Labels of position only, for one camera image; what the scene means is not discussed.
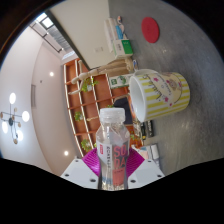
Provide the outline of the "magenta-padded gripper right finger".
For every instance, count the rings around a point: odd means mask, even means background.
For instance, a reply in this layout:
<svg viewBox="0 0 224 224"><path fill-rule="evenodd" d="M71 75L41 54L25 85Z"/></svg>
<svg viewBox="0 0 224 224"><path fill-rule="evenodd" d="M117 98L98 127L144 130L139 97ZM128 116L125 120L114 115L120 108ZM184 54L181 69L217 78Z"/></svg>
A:
<svg viewBox="0 0 224 224"><path fill-rule="evenodd" d="M141 188L164 177L152 159L144 159L137 151L130 149L128 157L128 188Z"/></svg>

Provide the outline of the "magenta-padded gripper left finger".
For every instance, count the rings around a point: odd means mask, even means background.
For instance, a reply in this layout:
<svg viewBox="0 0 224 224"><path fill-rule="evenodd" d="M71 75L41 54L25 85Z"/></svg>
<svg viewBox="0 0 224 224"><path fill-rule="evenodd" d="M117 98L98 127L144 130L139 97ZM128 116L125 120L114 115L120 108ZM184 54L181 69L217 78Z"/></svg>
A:
<svg viewBox="0 0 224 224"><path fill-rule="evenodd" d="M61 177L84 188L98 189L100 161L97 156L97 149L92 149L82 159L75 158Z"/></svg>

